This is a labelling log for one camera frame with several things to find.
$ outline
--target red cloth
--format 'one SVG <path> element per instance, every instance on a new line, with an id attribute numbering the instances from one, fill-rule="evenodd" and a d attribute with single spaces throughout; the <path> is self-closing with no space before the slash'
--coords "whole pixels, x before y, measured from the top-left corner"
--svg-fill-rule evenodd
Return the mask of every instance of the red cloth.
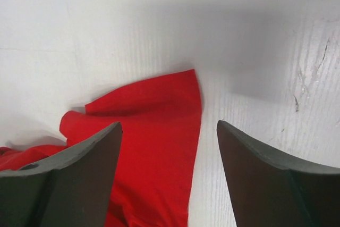
<path id="1" fill-rule="evenodd" d="M 63 116 L 60 131 L 67 147 L 112 122 L 122 124 L 106 227 L 187 226 L 201 112 L 196 74 L 189 70 L 121 87 L 86 105 L 86 114 Z M 7 150 L 0 156 L 0 170 L 16 170 L 62 149 Z"/>

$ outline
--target tabletop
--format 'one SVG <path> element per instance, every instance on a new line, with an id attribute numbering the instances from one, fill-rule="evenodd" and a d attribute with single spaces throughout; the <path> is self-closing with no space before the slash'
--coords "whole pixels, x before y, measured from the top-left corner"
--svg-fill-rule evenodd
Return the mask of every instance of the tabletop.
<path id="1" fill-rule="evenodd" d="M 339 25 L 340 0 L 0 0 L 0 146 L 60 144 L 67 110 L 195 68 L 189 226 L 236 226 L 218 120 L 340 167 Z"/>

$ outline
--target red napkin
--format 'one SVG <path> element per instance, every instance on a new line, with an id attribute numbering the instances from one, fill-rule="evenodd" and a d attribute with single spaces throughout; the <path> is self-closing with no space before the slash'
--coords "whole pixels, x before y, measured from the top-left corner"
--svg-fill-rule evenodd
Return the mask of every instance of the red napkin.
<path id="1" fill-rule="evenodd" d="M 196 74 L 189 70 L 121 87 L 86 105 L 86 114 L 69 111 L 63 116 L 60 131 L 67 147 L 112 122 L 122 124 L 106 227 L 187 226 L 201 112 Z M 16 170 L 62 149 L 6 149 L 0 170 Z"/>

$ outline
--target red fabric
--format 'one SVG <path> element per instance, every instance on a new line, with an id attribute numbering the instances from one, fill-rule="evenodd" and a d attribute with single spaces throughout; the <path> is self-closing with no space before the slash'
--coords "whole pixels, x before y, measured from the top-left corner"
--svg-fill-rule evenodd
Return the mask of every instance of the red fabric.
<path id="1" fill-rule="evenodd" d="M 63 116 L 67 147 L 112 122 L 122 124 L 106 227 L 187 226 L 201 112 L 196 74 L 189 70 L 121 87 L 86 105 L 86 114 Z M 8 150 L 0 156 L 0 170 L 16 170 L 62 149 Z"/>

